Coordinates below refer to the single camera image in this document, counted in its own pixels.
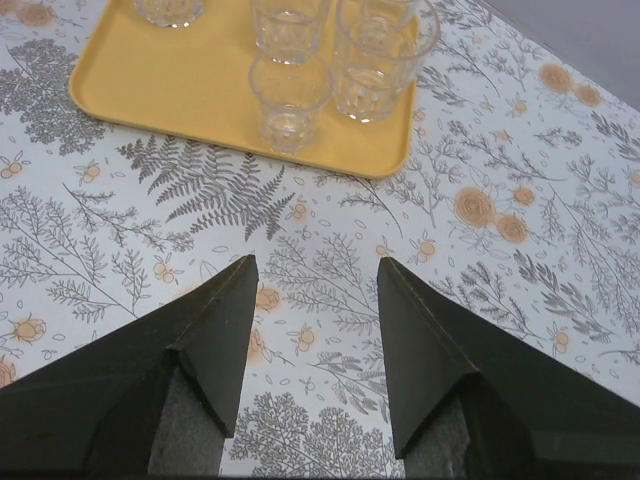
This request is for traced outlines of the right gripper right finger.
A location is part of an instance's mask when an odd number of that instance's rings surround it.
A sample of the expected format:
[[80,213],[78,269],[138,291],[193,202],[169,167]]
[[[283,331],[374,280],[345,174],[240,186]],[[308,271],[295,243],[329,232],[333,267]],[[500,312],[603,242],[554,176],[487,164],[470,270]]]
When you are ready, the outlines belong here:
[[394,450],[410,479],[635,479],[636,405],[380,261]]

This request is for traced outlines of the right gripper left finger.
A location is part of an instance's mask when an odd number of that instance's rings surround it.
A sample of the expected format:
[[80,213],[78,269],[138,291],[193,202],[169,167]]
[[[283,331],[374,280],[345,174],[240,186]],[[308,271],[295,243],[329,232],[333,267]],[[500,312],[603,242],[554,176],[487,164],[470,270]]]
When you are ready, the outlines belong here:
[[258,269],[190,293],[1,391],[5,479],[214,479],[234,434]]

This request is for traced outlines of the small clear glass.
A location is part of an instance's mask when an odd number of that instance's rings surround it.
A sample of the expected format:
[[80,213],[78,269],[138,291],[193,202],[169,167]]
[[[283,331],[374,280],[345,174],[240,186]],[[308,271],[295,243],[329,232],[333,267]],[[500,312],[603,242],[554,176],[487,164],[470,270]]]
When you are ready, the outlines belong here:
[[353,36],[373,50],[391,50],[403,43],[420,5],[420,1],[361,1]]
[[251,63],[248,80],[262,140],[285,154],[309,146],[332,92],[328,63],[307,50],[265,50]]

